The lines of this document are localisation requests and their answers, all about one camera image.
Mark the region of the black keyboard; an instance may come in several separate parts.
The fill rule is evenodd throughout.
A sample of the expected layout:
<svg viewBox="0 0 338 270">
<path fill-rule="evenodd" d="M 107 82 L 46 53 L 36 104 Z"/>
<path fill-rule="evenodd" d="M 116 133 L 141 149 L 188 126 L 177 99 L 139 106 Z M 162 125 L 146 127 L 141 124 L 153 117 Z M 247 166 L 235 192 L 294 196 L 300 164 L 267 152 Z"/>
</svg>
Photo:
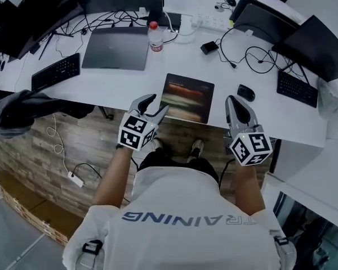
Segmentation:
<svg viewBox="0 0 338 270">
<path fill-rule="evenodd" d="M 318 90 L 284 71 L 278 72 L 277 93 L 313 108 L 317 107 Z"/>
<path fill-rule="evenodd" d="M 63 58 L 33 74 L 31 78 L 31 90 L 33 92 L 40 92 L 62 81 L 76 77 L 80 74 L 80 69 L 79 53 Z"/>
</svg>

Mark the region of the red-capped plastic bottle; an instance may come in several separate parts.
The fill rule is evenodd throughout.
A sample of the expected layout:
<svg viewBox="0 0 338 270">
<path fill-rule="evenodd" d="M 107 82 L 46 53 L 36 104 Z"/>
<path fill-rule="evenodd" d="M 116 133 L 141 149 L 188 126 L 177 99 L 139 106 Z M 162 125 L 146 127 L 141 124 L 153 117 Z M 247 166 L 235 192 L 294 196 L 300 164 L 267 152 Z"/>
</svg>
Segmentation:
<svg viewBox="0 0 338 270">
<path fill-rule="evenodd" d="M 149 23 L 148 39 L 152 51 L 160 52 L 163 50 L 163 30 L 158 26 L 156 21 Z"/>
</svg>

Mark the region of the person's left forearm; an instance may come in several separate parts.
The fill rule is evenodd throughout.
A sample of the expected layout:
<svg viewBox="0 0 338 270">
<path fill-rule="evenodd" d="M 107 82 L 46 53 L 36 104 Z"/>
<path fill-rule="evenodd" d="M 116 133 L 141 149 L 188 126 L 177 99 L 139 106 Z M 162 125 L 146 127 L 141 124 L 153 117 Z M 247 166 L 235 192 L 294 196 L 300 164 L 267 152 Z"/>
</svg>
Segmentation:
<svg viewBox="0 0 338 270">
<path fill-rule="evenodd" d="M 120 208 L 124 199 L 133 149 L 116 149 L 109 167 L 94 195 L 93 205 L 110 205 Z"/>
</svg>

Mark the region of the person's black shorts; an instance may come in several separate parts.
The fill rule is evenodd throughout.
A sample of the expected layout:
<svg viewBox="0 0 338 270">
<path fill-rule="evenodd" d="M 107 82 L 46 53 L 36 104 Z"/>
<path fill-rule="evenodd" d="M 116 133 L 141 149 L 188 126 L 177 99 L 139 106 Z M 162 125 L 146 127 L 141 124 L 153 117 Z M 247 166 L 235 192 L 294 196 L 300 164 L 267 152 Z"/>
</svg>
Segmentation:
<svg viewBox="0 0 338 270">
<path fill-rule="evenodd" d="M 219 183 L 219 177 L 214 170 L 213 166 L 209 163 L 208 160 L 202 157 L 195 157 L 189 162 L 180 163 L 172 160 L 164 152 L 162 148 L 157 148 L 155 151 L 150 152 L 143 162 L 139 166 L 139 170 L 143 170 L 148 167 L 174 167 L 174 168 L 190 168 L 204 172 L 212 177 L 216 183 Z"/>
</svg>

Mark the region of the white power strip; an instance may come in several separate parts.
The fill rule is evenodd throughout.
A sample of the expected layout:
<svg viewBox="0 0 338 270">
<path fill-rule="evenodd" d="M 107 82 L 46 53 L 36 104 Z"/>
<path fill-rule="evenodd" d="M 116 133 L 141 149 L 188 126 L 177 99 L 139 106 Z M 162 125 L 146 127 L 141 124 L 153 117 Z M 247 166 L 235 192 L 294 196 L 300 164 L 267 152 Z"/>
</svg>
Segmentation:
<svg viewBox="0 0 338 270">
<path fill-rule="evenodd" d="M 233 27 L 233 22 L 223 13 L 198 13 L 192 17 L 192 26 L 225 33 Z"/>
<path fill-rule="evenodd" d="M 74 174 L 73 172 L 68 172 L 68 178 L 75 183 L 78 187 L 83 187 L 84 185 L 84 181 L 79 178 L 76 174 Z"/>
</svg>

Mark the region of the white power adapter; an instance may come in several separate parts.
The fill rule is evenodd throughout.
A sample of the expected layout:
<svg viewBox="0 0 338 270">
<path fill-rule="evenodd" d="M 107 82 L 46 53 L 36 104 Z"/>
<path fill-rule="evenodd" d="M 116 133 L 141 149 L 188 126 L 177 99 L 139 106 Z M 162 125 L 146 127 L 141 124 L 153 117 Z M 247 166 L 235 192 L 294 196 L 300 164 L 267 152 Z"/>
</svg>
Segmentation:
<svg viewBox="0 0 338 270">
<path fill-rule="evenodd" d="M 182 15 L 181 26 L 177 38 L 173 41 L 174 44 L 191 44 L 195 41 L 197 27 L 192 25 L 192 16 Z"/>
</svg>

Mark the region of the person's white shirt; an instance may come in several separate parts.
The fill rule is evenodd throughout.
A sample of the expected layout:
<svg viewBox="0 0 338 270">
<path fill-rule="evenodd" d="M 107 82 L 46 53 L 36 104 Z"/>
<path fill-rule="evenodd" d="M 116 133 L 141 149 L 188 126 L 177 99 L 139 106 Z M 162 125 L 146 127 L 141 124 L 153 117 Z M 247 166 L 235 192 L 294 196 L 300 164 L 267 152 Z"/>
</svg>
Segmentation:
<svg viewBox="0 0 338 270">
<path fill-rule="evenodd" d="M 189 168 L 149 167 L 136 174 L 129 205 L 89 208 L 63 252 L 68 270 L 292 270 L 296 249 L 273 212 L 247 215 L 216 181 Z M 85 242 L 100 240 L 97 256 Z"/>
</svg>

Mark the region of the person's right forearm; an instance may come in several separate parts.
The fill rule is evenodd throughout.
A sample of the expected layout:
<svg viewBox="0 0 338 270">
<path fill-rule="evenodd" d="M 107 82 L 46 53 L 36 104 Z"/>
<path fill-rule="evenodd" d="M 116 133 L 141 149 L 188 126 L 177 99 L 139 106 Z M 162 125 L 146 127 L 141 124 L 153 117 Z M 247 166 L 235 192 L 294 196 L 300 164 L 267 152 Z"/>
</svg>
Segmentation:
<svg viewBox="0 0 338 270">
<path fill-rule="evenodd" d="M 254 166 L 235 164 L 235 203 L 236 206 L 249 216 L 265 209 L 257 173 Z"/>
</svg>

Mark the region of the clear plastic bag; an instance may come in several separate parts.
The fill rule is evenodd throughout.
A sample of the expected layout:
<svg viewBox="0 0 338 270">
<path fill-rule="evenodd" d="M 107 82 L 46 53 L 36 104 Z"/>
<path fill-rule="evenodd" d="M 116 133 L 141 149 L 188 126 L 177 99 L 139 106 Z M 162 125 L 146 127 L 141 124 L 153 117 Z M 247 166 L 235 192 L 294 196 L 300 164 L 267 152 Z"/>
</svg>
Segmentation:
<svg viewBox="0 0 338 270">
<path fill-rule="evenodd" d="M 318 81 L 318 110 L 327 120 L 334 118 L 338 113 L 338 89 L 322 79 Z"/>
</svg>

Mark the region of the black docking hub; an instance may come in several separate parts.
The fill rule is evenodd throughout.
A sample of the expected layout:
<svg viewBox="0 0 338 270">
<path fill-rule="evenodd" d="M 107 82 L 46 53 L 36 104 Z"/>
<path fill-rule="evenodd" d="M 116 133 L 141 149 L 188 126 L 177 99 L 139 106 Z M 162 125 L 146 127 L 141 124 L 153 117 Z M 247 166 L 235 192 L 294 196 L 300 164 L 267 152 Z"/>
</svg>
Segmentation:
<svg viewBox="0 0 338 270">
<path fill-rule="evenodd" d="M 181 25 L 181 14 L 168 12 L 168 15 L 171 20 L 173 30 L 179 30 Z M 152 21 L 157 22 L 159 26 L 167 28 L 170 27 L 169 20 L 164 12 L 150 11 L 146 25 L 149 26 Z"/>
</svg>

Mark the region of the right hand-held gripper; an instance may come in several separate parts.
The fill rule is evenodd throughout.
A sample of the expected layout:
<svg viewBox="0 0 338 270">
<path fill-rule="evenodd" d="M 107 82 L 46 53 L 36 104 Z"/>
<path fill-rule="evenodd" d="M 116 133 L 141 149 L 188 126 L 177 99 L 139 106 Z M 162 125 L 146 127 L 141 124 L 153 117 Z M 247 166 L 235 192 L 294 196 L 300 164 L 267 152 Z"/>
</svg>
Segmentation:
<svg viewBox="0 0 338 270">
<path fill-rule="evenodd" d="M 243 167 L 259 165 L 272 153 L 272 144 L 262 125 L 257 125 L 256 115 L 242 99 L 230 95 L 225 101 L 226 122 L 229 125 L 253 126 L 224 137 L 225 149 L 231 152 Z"/>
</svg>

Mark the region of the black power adapter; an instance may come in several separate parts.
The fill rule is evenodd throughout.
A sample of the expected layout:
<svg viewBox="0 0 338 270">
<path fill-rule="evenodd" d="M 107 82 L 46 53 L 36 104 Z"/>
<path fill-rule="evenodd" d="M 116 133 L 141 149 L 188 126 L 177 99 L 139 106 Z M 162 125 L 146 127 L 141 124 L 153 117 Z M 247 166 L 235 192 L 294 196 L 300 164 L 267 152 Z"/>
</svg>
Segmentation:
<svg viewBox="0 0 338 270">
<path fill-rule="evenodd" d="M 214 41 L 210 41 L 208 43 L 205 43 L 201 45 L 201 51 L 205 54 L 208 55 L 212 52 L 215 52 L 218 50 L 218 45 Z"/>
</svg>

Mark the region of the dark printed mouse pad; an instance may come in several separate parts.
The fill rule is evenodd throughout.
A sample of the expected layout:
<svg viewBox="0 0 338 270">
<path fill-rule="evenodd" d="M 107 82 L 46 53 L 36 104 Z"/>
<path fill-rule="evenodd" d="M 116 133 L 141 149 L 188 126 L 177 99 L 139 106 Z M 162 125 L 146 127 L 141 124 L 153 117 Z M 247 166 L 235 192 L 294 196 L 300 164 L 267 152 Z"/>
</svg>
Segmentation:
<svg viewBox="0 0 338 270">
<path fill-rule="evenodd" d="M 169 106 L 167 115 L 206 124 L 215 85 L 198 79 L 168 73 L 161 106 Z"/>
</svg>

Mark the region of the person's right shoe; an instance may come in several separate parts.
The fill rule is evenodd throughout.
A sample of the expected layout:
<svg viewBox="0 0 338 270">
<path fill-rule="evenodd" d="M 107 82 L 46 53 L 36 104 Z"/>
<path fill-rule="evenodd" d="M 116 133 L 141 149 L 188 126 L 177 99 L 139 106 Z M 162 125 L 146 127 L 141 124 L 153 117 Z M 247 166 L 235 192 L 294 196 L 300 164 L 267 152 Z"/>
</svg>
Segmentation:
<svg viewBox="0 0 338 270">
<path fill-rule="evenodd" d="M 204 142 L 201 139 L 195 140 L 192 144 L 192 150 L 190 152 L 190 157 L 200 158 L 203 149 L 204 149 Z"/>
</svg>

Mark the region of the dark grey office chair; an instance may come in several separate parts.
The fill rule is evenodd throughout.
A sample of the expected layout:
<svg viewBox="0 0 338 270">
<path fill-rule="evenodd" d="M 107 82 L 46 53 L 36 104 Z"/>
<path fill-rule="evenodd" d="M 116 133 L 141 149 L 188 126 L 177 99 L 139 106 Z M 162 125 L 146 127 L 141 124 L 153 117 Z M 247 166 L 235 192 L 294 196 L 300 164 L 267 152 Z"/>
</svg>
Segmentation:
<svg viewBox="0 0 338 270">
<path fill-rule="evenodd" d="M 44 93 L 0 91 L 0 138 L 25 134 L 37 118 L 63 113 L 82 119 L 93 110 L 94 105 L 51 98 Z"/>
</svg>

